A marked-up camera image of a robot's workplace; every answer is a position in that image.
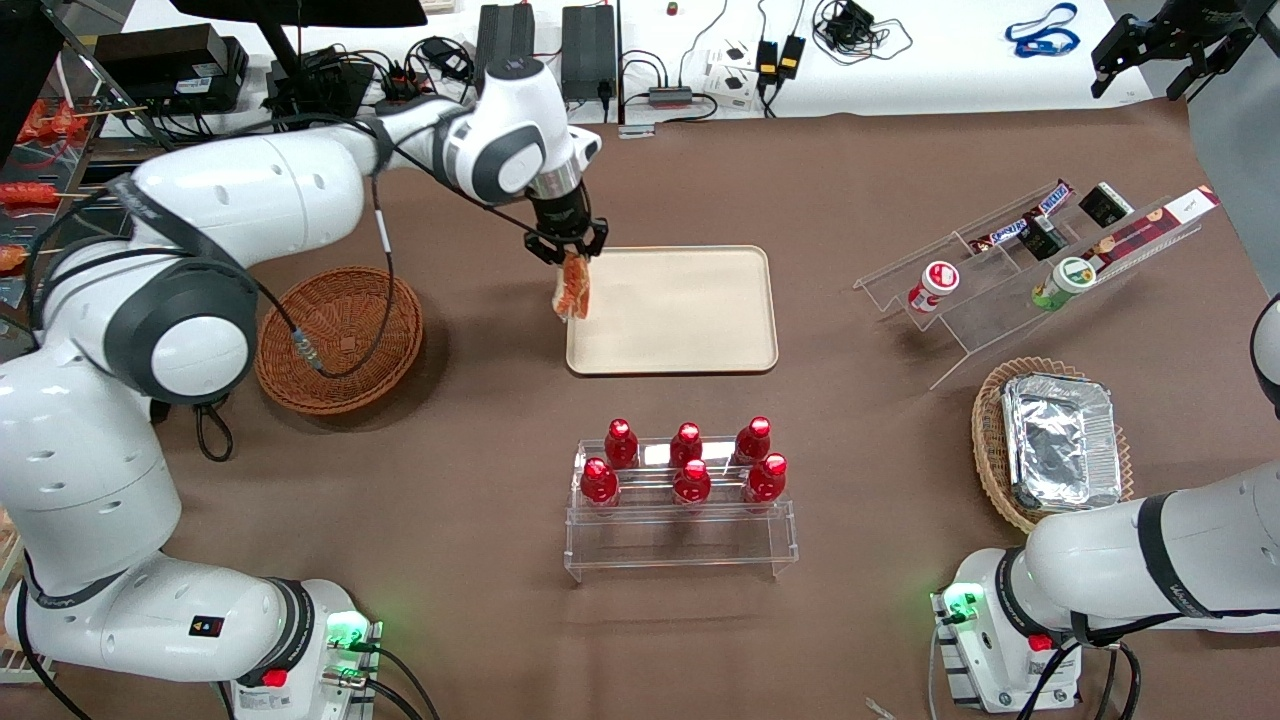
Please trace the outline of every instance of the wicker basket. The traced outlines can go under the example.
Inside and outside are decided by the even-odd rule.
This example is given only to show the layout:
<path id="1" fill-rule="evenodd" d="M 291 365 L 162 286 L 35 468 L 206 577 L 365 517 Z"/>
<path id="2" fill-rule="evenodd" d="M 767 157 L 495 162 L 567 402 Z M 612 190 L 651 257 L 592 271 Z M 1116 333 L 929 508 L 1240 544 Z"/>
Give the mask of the wicker basket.
<path id="1" fill-rule="evenodd" d="M 1005 383 L 1027 373 L 1051 373 L 1084 378 L 1075 368 L 1046 357 L 1019 357 L 996 368 L 982 383 L 973 402 L 973 456 L 978 464 L 982 489 L 991 497 L 1000 514 L 1024 533 L 1030 533 L 1036 523 L 1050 512 L 1027 510 L 1014 500 L 1009 482 L 1009 445 L 1005 441 L 1005 410 L 1000 391 Z M 1116 427 L 1116 452 L 1120 456 L 1121 500 L 1133 498 L 1133 465 L 1129 461 L 1129 443 Z"/>
<path id="2" fill-rule="evenodd" d="M 303 360 L 280 313 L 271 307 L 257 332 L 253 369 L 271 400 L 307 415 L 337 415 L 369 405 L 404 377 L 422 345 L 422 305 L 396 278 L 394 302 L 381 345 L 346 378 L 325 378 Z M 364 357 L 387 310 L 387 272 L 335 268 L 289 288 L 280 304 L 320 354 L 342 373 Z"/>

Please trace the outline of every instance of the red button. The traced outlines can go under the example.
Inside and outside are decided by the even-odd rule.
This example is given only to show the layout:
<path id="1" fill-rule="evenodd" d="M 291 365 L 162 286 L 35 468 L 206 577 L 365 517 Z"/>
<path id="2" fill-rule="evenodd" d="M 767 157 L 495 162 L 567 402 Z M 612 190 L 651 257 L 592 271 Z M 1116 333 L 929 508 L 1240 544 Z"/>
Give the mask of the red button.
<path id="1" fill-rule="evenodd" d="M 284 682 L 289 679 L 288 670 L 280 670 L 279 667 L 273 667 L 266 673 L 262 673 L 262 684 L 269 688 L 283 688 Z"/>

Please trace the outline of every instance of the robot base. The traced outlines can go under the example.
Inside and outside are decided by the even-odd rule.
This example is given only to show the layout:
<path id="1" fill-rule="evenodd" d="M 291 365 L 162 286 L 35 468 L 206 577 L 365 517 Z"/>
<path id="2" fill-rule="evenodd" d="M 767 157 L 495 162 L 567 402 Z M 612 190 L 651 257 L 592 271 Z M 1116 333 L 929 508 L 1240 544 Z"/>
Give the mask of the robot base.
<path id="1" fill-rule="evenodd" d="M 315 602 L 316 625 L 302 660 L 279 688 L 232 683 L 237 720 L 343 720 L 353 697 L 364 693 L 323 684 L 325 667 L 360 669 L 361 655 L 329 647 L 330 638 L 371 641 L 374 629 L 351 597 L 329 580 L 303 580 Z"/>
<path id="2" fill-rule="evenodd" d="M 987 712 L 1023 708 L 1052 650 L 1033 651 L 996 600 L 1000 550 L 980 550 L 960 564 L 955 582 L 932 596 L 936 621 L 961 611 L 969 620 L 938 628 L 943 666 L 956 705 Z M 1037 710 L 1068 708 L 1079 700 L 1080 650 L 1073 651 L 1044 684 Z"/>

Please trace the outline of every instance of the robotic arm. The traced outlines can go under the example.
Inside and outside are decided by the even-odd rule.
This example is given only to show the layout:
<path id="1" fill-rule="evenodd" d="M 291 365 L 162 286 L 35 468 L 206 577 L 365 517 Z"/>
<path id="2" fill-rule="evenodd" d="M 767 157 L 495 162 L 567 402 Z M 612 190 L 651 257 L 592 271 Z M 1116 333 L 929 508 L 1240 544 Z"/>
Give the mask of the robotic arm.
<path id="1" fill-rule="evenodd" d="M 1121 15 L 1093 49 L 1093 96 L 1102 97 L 1117 74 L 1147 60 L 1189 58 L 1190 65 L 1166 90 L 1176 100 L 1192 82 L 1235 67 L 1260 33 L 1280 55 L 1280 31 L 1268 17 L 1272 5 L 1275 0 L 1167 0 L 1149 20 Z"/>
<path id="2" fill-rule="evenodd" d="M 1280 296 L 1258 316 L 1253 366 L 1280 418 Z M 1025 547 L 980 550 L 934 596 L 988 712 L 1070 707 L 1079 651 L 1148 629 L 1280 630 L 1280 462 L 1213 484 L 1052 515 Z"/>
<path id="3" fill-rule="evenodd" d="M 234 387 L 256 341 L 246 268 L 347 236 L 364 178 L 383 169 L 420 167 L 488 206 L 527 196 L 538 222 L 525 242 L 548 263 L 567 246 L 598 254 L 607 232 L 582 186 L 600 138 L 568 126 L 538 60 L 489 68 L 475 109 L 428 97 L 369 129 L 247 136 L 150 160 L 111 183 L 133 237 L 69 247 L 50 269 L 32 318 L 40 350 L 0 365 L 0 505 L 28 555 L 5 625 L 35 652 L 234 680 L 242 720 L 343 716 L 342 670 L 358 662 L 343 648 L 370 630 L 342 588 L 159 552 L 180 505 L 150 400 L 207 402 Z"/>

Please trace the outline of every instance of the acrylic stand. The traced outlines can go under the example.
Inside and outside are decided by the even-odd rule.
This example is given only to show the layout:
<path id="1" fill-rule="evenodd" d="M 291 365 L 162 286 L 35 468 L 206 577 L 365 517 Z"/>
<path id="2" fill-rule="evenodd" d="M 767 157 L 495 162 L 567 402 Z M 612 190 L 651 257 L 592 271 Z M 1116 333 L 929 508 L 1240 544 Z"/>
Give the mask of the acrylic stand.
<path id="1" fill-rule="evenodd" d="M 640 441 L 640 466 L 618 470 L 620 505 L 609 509 L 588 506 L 579 491 L 586 459 L 604 457 L 604 443 L 579 443 L 564 520 L 564 569 L 575 580 L 585 570 L 691 565 L 768 564 L 777 577 L 799 560 L 791 500 L 742 502 L 750 468 L 730 464 L 733 437 L 703 438 L 712 495 L 692 507 L 671 502 L 669 442 Z"/>
<path id="2" fill-rule="evenodd" d="M 1100 228 L 1074 204 L 1062 208 L 1052 215 L 1052 220 L 1053 227 L 1068 241 L 1068 246 L 1047 260 L 1037 260 L 1016 237 L 1010 237 L 984 252 L 974 254 L 969 249 L 968 241 L 1015 222 L 1055 186 L 1056 183 L 1052 183 L 1033 191 L 854 283 L 854 288 L 867 291 L 882 313 L 902 311 L 922 332 L 934 323 L 941 324 L 960 346 L 964 356 L 929 386 L 929 389 L 937 388 L 975 355 L 983 354 L 995 359 L 992 356 L 1025 340 L 1050 318 L 1082 311 L 1088 304 L 1076 299 L 1055 313 L 1047 313 L 1032 302 L 1032 291 L 1064 258 L 1083 254 L 1106 236 L 1142 215 L 1158 210 L 1171 200 L 1162 197 L 1106 228 Z M 1097 284 L 1080 297 L 1097 295 L 1101 286 L 1114 283 L 1116 279 L 1128 279 L 1135 265 L 1196 233 L 1199 228 L 1201 220 L 1197 219 L 1151 241 L 1140 250 L 1107 266 L 1100 273 Z M 924 268 L 934 260 L 945 260 L 956 266 L 960 273 L 960 287 L 943 297 L 933 313 L 916 313 L 908 306 L 906 295 L 919 282 Z"/>

